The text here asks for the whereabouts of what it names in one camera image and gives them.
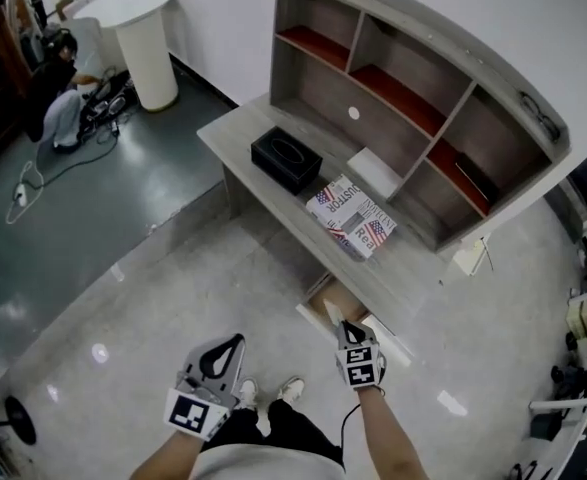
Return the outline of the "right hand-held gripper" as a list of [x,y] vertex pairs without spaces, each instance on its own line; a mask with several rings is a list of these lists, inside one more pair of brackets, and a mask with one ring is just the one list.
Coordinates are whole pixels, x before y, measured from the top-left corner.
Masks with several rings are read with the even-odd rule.
[[358,322],[341,320],[336,328],[338,369],[353,390],[378,387],[386,371],[386,357],[374,331]]

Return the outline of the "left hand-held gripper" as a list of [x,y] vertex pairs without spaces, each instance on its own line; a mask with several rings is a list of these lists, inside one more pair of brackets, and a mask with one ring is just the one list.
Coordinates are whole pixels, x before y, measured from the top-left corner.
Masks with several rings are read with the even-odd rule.
[[245,338],[236,333],[193,348],[168,390],[163,414],[175,430],[211,440],[229,419],[239,399],[235,386],[246,350]]

